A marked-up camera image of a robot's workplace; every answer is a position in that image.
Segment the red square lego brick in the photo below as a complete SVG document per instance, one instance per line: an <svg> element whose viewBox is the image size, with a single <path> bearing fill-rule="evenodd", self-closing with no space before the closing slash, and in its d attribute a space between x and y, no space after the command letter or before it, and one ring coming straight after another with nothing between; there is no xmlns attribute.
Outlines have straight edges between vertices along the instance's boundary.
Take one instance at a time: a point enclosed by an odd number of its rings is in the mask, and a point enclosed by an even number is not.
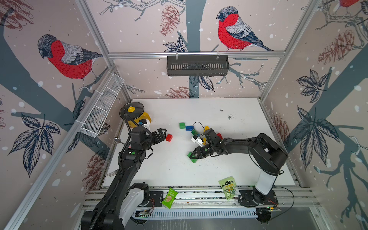
<svg viewBox="0 0 368 230"><path fill-rule="evenodd" d="M166 141L171 142L172 138L173 138L173 136L171 134L167 134Z"/></svg>

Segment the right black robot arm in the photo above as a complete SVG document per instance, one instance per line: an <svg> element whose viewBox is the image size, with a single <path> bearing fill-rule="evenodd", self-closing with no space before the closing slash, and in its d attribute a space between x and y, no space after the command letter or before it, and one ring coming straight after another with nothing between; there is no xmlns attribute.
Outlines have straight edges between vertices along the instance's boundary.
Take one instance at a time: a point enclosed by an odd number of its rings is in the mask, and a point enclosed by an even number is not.
<svg viewBox="0 0 368 230"><path fill-rule="evenodd" d="M248 139L232 139L222 138L210 128L203 136L206 144L198 137L195 141L199 146L188 154L192 162L234 153L247 154L261 171L254 188L240 194L238 203L246 208L278 204L273 187L277 177L283 173L281 168L288 159L288 154L281 146L264 133Z"/></svg>

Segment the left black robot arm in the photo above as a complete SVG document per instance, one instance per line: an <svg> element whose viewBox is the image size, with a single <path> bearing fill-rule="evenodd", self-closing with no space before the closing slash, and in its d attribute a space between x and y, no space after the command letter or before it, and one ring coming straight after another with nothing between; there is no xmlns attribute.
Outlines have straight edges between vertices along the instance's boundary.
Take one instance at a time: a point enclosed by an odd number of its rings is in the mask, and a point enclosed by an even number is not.
<svg viewBox="0 0 368 230"><path fill-rule="evenodd" d="M147 150L166 140L167 130L159 128L150 132L144 126L129 131L128 138L118 155L117 174L101 201L94 210L86 211L80 221L83 230L123 230L130 217L140 205L150 200L147 183L132 183Z"/></svg>

